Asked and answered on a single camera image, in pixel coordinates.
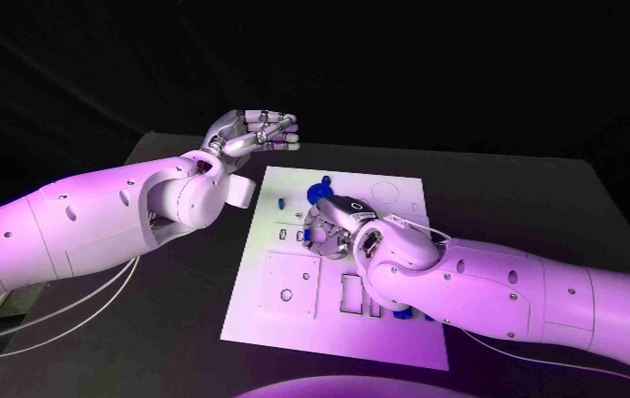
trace cable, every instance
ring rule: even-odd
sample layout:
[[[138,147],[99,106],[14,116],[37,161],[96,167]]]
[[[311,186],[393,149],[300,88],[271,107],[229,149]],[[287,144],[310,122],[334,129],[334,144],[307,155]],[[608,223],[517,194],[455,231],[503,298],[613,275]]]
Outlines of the cable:
[[[24,348],[23,350],[17,350],[14,352],[7,352],[6,354],[0,354],[0,357],[8,357],[8,355],[14,355],[14,354],[19,354],[20,352],[26,352],[26,351],[33,350],[39,346],[43,346],[46,343],[50,343],[50,342],[56,341],[58,339],[60,339],[66,334],[70,334],[82,325],[85,325],[85,323],[88,323],[92,320],[92,318],[98,315],[98,313],[101,313],[105,310],[105,308],[108,307],[108,305],[114,302],[115,297],[121,293],[121,291],[124,289],[124,286],[127,285],[128,280],[131,279],[131,275],[134,274],[135,268],[138,266],[138,261],[140,261],[140,257],[137,257],[135,259],[132,259],[130,261],[130,264],[131,264],[131,262],[134,262],[134,267],[131,268],[131,271],[128,272],[127,278],[124,279],[122,286],[119,287],[118,291],[114,293],[114,296],[111,296],[111,298],[109,298],[108,302],[105,303],[105,305],[95,311],[92,316],[89,316],[89,318],[85,321],[82,321],[79,323],[79,325],[75,325],[66,332],[62,332],[52,339],[47,339],[45,342],[39,343],[37,345],[30,346],[29,348]]]
[[[602,372],[602,373],[610,373],[611,375],[617,375],[618,377],[623,377],[626,380],[630,380],[630,375],[626,375],[623,373],[614,372],[614,371],[607,371],[605,369],[598,369],[598,368],[591,368],[588,366],[578,366],[575,364],[568,364],[568,363],[558,363],[558,362],[548,362],[546,360],[538,360],[538,359],[529,359],[527,357],[520,357],[516,354],[510,354],[509,352],[504,352],[502,350],[499,350],[497,348],[494,348],[491,345],[487,345],[476,336],[473,336],[470,334],[470,332],[464,329],[460,329],[471,339],[474,339],[483,346],[489,347],[491,350],[497,351],[500,354],[509,355],[509,357],[513,357],[515,359],[520,359],[520,360],[526,360],[527,362],[538,362],[538,363],[545,363],[545,364],[555,364],[555,366],[564,366],[568,368],[578,368],[578,369],[585,369],[587,371],[595,371],[595,372]]]
[[[425,230],[435,232],[435,233],[440,234],[440,235],[441,235],[447,240],[451,239],[451,237],[450,237],[450,236],[448,236],[442,231],[438,231],[438,230],[435,230],[435,229],[431,228],[431,227],[425,227],[424,225],[419,225],[418,223],[415,223],[415,222],[412,222],[411,220],[402,218],[402,217],[398,216],[396,214],[395,214],[393,216],[396,216],[396,218],[399,218],[401,220],[403,220],[409,225],[414,225],[415,227],[421,227],[421,228],[424,228]]]
[[[124,274],[124,271],[131,266],[132,262],[134,262],[134,259],[130,260],[130,262],[125,264],[125,266],[122,267],[122,270],[118,272],[118,274],[114,276],[114,278],[88,296],[81,298],[76,302],[72,302],[63,309],[55,311],[53,313],[47,314],[46,316],[42,316],[40,318],[34,319],[33,321],[30,321],[27,323],[23,323],[17,327],[8,328],[3,332],[0,332],[0,336],[11,334],[13,332],[21,330],[23,328],[30,327],[36,323],[40,323],[42,321],[46,321],[52,316],[56,316],[59,313],[63,313],[65,311],[68,311],[69,309],[76,307],[82,302],[88,301],[118,280],[118,278]]]

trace gray table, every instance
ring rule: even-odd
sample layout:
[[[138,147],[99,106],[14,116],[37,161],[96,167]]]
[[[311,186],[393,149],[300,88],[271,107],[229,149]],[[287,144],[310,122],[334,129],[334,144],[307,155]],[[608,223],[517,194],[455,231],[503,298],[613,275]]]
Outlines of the gray table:
[[[177,156],[200,141],[147,134],[127,163]],[[422,178],[432,225],[451,236],[630,272],[628,225],[582,161],[305,143],[298,152],[255,154],[239,174],[259,185],[268,165]],[[630,381],[601,373],[513,360],[451,327],[450,372],[220,341],[255,203],[256,193],[249,209],[226,206],[207,229],[144,255],[119,298],[86,325],[39,349],[0,358],[3,396],[222,397],[331,374],[398,378],[483,396],[597,396],[630,389]],[[53,281],[27,320],[82,297],[118,269]],[[79,323],[117,287],[20,331],[6,352]],[[630,371],[579,350],[491,342],[519,354]]]

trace dark backdrop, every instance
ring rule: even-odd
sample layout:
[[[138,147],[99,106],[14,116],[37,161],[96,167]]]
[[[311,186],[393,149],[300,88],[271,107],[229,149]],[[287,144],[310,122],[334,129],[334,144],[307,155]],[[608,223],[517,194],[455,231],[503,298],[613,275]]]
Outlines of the dark backdrop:
[[[0,0],[7,202],[232,108],[304,141],[592,163],[626,217],[621,0]]]

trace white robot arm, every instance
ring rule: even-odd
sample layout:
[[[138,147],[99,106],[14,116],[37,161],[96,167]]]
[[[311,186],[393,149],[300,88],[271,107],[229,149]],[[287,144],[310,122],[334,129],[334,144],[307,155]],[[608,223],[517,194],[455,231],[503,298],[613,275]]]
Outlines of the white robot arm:
[[[330,196],[308,211],[303,246],[333,260],[353,254],[363,288],[389,310],[412,306],[496,339],[555,343],[630,364],[630,275],[491,243],[434,243],[412,225]]]
[[[207,227],[255,183],[231,174],[255,150],[300,147],[295,117],[229,111],[200,150],[62,179],[0,207],[0,292],[124,263]]]

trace blue object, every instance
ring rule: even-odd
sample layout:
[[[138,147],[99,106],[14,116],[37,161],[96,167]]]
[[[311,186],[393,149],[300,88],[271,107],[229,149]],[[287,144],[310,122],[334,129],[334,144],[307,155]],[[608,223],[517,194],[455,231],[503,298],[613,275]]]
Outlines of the blue object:
[[[414,311],[412,311],[412,307],[409,307],[406,310],[402,311],[395,311],[393,312],[393,317],[396,319],[412,319],[414,318]]]
[[[308,191],[305,192],[305,198],[308,199],[308,202],[311,205],[314,205],[320,198],[324,198],[327,196],[331,196],[334,192],[330,188],[330,177],[329,175],[321,179],[321,182],[314,184]]]

